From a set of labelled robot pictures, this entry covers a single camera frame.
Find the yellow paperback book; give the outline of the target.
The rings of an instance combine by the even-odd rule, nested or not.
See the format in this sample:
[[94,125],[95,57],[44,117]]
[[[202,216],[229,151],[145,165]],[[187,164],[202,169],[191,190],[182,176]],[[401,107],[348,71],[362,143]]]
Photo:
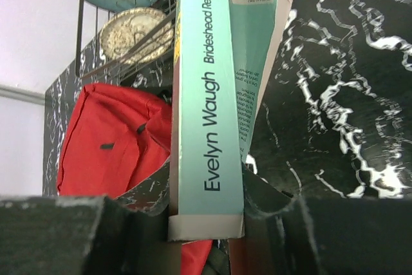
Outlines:
[[168,237],[243,236],[243,172],[292,0],[176,0]]

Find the red backpack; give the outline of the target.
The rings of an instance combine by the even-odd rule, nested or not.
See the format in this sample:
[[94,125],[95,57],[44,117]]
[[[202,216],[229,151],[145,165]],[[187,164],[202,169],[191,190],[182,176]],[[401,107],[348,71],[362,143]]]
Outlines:
[[100,198],[83,274],[206,274],[210,240],[167,241],[171,107],[110,84],[83,87],[61,149],[57,192]]

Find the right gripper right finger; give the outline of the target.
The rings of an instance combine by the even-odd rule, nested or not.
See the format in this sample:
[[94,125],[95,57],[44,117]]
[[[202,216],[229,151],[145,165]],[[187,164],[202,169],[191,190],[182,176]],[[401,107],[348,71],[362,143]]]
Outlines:
[[411,200],[289,197],[244,167],[244,237],[233,274],[410,274]]

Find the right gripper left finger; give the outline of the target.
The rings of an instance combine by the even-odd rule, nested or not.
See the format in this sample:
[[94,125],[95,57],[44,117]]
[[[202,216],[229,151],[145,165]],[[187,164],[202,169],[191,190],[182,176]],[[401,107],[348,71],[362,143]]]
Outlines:
[[2,274],[179,274],[169,166],[126,194],[2,196]]

